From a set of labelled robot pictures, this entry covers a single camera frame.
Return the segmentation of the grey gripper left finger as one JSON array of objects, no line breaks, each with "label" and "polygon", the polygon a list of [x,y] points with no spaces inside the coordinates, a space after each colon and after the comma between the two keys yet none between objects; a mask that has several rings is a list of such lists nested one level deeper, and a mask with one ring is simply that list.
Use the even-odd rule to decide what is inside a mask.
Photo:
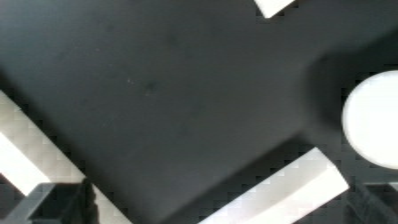
[{"label": "grey gripper left finger", "polygon": [[0,224],[98,224],[93,183],[41,183]]}]

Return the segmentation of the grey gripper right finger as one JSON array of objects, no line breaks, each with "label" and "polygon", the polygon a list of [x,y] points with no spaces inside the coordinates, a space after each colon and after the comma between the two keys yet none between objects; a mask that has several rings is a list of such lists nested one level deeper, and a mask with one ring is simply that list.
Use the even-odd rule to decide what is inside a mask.
[{"label": "grey gripper right finger", "polygon": [[348,224],[398,224],[398,190],[389,184],[352,186]]}]

